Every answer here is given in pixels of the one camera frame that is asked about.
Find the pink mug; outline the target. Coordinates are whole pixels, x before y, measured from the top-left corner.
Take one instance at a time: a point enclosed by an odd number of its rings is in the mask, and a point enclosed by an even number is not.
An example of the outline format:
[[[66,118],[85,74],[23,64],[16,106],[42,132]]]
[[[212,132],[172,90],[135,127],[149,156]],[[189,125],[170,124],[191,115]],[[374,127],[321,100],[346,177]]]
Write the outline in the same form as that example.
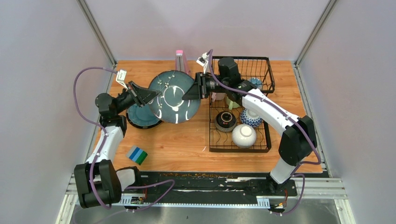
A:
[[[226,97],[226,93],[212,93],[211,101],[223,100]]]

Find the dark blue floral plate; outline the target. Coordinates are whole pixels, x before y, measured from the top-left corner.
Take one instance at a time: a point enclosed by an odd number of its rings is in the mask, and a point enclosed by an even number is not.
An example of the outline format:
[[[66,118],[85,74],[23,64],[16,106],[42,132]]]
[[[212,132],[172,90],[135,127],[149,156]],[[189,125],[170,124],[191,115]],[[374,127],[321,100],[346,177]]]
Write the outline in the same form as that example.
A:
[[[149,85],[150,90],[159,91],[149,104],[151,112],[160,120],[180,124],[190,120],[199,110],[200,99],[183,100],[183,95],[193,85],[194,79],[178,70],[164,71]]]

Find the pink metronome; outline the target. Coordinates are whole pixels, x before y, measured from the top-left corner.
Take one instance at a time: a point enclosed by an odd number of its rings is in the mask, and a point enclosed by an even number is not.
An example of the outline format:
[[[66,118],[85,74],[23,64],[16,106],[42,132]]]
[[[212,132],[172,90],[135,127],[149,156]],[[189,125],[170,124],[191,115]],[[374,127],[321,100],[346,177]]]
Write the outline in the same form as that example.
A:
[[[188,60],[183,50],[176,50],[175,69],[178,71],[182,71],[188,75],[191,73],[188,65]]]

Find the green handled cream mug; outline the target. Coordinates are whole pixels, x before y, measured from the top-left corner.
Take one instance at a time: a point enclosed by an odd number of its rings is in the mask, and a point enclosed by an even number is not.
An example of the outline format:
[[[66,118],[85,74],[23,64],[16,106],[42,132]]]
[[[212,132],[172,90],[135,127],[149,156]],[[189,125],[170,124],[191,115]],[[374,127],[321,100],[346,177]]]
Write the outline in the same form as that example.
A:
[[[226,104],[229,110],[239,108],[240,105],[236,103],[235,101],[232,101],[228,96],[226,96]]]

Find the black gold patterned bowl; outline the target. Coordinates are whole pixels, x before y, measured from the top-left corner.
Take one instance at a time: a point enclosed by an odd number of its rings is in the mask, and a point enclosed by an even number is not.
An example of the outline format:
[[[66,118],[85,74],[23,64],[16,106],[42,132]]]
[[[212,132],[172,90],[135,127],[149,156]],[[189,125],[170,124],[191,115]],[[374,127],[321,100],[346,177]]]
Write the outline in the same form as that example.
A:
[[[236,116],[231,112],[222,111],[216,116],[214,124],[221,132],[231,132],[237,126]]]

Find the black wire dish rack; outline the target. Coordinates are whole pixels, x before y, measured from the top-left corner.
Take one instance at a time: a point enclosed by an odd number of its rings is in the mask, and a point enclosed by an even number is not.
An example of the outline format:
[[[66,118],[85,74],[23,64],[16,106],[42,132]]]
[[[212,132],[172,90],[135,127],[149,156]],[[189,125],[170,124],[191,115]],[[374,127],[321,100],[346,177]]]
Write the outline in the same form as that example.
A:
[[[267,57],[233,56],[238,64],[241,78],[245,80],[259,79],[258,88],[267,96],[275,91],[275,81],[269,59]],[[236,116],[237,124],[240,122],[240,114],[243,107],[229,109],[226,100],[209,100],[209,151],[213,153],[267,153],[271,148],[269,125],[262,122],[255,128],[256,142],[250,148],[240,148],[232,141],[232,133],[224,133],[215,127],[217,115],[222,111],[229,111]]]

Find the red patterned bowl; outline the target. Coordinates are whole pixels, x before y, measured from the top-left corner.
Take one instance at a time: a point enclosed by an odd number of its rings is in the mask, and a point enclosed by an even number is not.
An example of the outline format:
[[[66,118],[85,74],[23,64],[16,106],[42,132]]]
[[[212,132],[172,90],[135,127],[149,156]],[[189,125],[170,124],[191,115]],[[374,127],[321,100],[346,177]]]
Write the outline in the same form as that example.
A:
[[[240,114],[240,121],[241,121],[241,123],[249,125],[253,128],[258,128],[263,123],[262,118],[260,118],[252,110],[249,110],[246,108]]]

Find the blue mug yellow inside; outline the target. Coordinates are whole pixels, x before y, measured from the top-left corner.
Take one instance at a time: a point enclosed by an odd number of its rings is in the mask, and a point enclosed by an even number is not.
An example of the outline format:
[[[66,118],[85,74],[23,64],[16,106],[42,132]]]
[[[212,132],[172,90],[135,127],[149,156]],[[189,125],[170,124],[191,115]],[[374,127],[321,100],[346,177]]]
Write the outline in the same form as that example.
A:
[[[249,79],[249,82],[251,82],[252,84],[254,84],[257,89],[262,90],[263,88],[263,83],[261,81],[261,79],[257,78],[257,77],[253,77]]]

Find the white patterned bowl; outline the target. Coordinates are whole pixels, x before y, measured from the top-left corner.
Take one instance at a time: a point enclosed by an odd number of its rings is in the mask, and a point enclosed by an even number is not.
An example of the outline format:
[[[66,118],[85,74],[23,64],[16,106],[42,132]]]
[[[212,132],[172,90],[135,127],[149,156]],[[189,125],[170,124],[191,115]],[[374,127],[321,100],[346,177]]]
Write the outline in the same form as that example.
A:
[[[249,148],[256,142],[256,131],[250,125],[237,125],[232,131],[232,141],[240,148]]]

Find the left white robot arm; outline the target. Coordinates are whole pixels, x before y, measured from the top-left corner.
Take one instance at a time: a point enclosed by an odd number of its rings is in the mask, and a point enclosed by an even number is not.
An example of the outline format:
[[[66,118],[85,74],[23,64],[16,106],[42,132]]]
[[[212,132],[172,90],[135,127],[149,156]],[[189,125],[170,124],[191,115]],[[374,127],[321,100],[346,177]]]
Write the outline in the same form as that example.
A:
[[[115,152],[127,131],[127,118],[121,112],[133,105],[145,106],[161,92],[140,87],[133,81],[122,93],[113,97],[101,93],[95,99],[100,118],[100,139],[90,157],[74,168],[78,199],[82,208],[103,206],[111,208],[121,200],[121,192],[127,188],[132,193],[139,192],[143,180],[136,176],[136,168],[116,171],[113,166]]]

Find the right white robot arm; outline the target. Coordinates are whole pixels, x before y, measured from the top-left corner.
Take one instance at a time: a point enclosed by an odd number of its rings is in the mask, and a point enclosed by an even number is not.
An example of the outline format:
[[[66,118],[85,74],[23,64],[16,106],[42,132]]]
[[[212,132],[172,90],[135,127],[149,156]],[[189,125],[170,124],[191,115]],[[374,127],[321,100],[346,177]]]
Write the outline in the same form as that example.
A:
[[[210,55],[202,55],[196,62],[203,67],[203,72],[196,73],[194,84],[183,99],[203,99],[211,93],[225,93],[232,101],[256,113],[280,134],[280,159],[267,181],[269,193],[280,194],[285,189],[285,182],[298,167],[307,163],[305,158],[308,155],[315,153],[317,158],[320,157],[316,150],[313,120],[307,115],[299,117],[286,111],[266,97],[256,85],[242,79],[238,64],[231,57],[218,60],[217,75],[213,71]]]

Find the teal middle plate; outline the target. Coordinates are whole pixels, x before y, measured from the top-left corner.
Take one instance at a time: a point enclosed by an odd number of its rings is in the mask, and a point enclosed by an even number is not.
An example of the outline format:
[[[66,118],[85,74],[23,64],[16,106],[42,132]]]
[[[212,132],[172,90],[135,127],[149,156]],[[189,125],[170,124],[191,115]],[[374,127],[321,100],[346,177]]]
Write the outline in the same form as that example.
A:
[[[150,129],[162,123],[150,110],[149,106],[133,105],[126,110],[129,123],[140,129]]]

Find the black bottom plate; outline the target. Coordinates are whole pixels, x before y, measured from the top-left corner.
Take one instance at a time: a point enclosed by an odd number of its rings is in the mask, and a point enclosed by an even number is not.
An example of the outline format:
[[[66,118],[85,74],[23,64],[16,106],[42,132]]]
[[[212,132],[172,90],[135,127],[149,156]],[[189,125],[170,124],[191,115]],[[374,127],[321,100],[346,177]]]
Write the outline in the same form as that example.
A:
[[[143,113],[126,112],[126,116],[127,116],[128,122],[133,127],[136,127],[139,129],[151,129],[151,128],[154,128],[154,127],[162,124],[162,121],[159,120],[156,116],[149,115],[146,112],[143,112]]]

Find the blue green striped block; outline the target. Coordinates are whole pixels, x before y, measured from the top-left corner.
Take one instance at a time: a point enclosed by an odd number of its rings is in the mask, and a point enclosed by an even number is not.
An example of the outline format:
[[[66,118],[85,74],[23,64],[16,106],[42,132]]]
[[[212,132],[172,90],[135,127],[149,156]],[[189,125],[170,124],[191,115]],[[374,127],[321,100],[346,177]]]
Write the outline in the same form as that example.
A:
[[[147,156],[147,152],[137,146],[132,146],[129,152],[126,154],[126,157],[129,160],[137,163],[138,165],[141,165]]]

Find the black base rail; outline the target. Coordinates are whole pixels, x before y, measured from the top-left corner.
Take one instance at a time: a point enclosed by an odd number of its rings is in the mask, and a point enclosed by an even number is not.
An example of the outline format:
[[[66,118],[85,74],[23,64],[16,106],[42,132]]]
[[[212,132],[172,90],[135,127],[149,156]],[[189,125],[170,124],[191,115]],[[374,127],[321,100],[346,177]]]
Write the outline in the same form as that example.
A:
[[[167,180],[174,183],[129,192],[142,193],[146,203],[158,200],[174,204],[257,204],[259,196],[279,200],[297,196],[293,180],[272,188],[266,176],[239,179],[233,174],[142,172],[135,185],[148,186]]]

